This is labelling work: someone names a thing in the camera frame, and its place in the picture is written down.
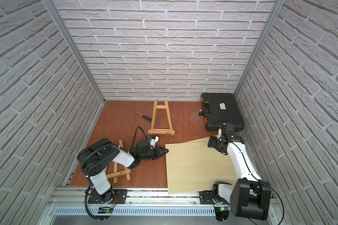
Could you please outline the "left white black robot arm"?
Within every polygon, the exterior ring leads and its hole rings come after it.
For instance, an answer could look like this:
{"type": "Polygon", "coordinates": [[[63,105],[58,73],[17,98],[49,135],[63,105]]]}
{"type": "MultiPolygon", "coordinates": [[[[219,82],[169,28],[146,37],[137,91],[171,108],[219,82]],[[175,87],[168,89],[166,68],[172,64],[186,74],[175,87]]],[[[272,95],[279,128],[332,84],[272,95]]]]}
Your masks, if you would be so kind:
{"type": "Polygon", "coordinates": [[[140,140],[129,151],[103,138],[81,150],[77,155],[80,169],[89,182],[89,187],[99,195],[102,203],[109,203],[114,198],[114,191],[105,172],[111,162],[128,169],[137,167],[141,161],[153,161],[166,155],[169,150],[156,145],[157,139],[140,140]]]}

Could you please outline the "wooden easel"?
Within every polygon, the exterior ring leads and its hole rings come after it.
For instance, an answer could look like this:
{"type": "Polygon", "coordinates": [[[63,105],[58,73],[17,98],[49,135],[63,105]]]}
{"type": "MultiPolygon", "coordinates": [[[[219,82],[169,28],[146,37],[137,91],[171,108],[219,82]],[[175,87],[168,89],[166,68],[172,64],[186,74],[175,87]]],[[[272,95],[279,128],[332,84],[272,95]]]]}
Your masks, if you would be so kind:
{"type": "Polygon", "coordinates": [[[131,169],[124,167],[116,162],[110,163],[106,168],[106,175],[111,184],[117,184],[121,179],[131,180],[131,169]]]}
{"type": "Polygon", "coordinates": [[[163,104],[159,104],[157,100],[154,101],[152,122],[148,133],[150,135],[175,135],[168,101],[163,104]]]}

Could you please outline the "plywood board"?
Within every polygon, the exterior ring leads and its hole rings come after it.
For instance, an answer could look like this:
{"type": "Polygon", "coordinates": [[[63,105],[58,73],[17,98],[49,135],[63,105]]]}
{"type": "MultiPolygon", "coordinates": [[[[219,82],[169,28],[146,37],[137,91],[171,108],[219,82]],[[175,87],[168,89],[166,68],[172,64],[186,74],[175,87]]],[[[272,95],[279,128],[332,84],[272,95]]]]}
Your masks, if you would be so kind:
{"type": "Polygon", "coordinates": [[[232,159],[205,142],[166,144],[168,193],[209,190],[216,181],[234,185],[237,176],[232,159]]]}
{"type": "Polygon", "coordinates": [[[193,181],[198,181],[200,175],[203,175],[205,182],[224,181],[233,185],[237,179],[261,179],[247,155],[244,144],[229,143],[228,154],[224,155],[214,148],[209,148],[208,141],[207,137],[186,142],[186,172],[193,176],[193,181]]]}

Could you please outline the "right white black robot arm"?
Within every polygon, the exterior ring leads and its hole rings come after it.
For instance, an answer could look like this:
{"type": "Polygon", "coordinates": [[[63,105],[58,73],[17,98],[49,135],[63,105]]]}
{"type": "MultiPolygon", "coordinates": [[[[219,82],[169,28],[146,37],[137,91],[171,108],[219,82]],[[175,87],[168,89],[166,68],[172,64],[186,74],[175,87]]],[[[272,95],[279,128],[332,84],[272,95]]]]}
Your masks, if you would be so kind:
{"type": "Polygon", "coordinates": [[[215,182],[212,186],[212,203],[227,202],[236,217],[266,220],[272,189],[255,171],[248,157],[242,137],[219,129],[218,136],[211,136],[208,147],[230,156],[237,176],[235,184],[215,182]]]}

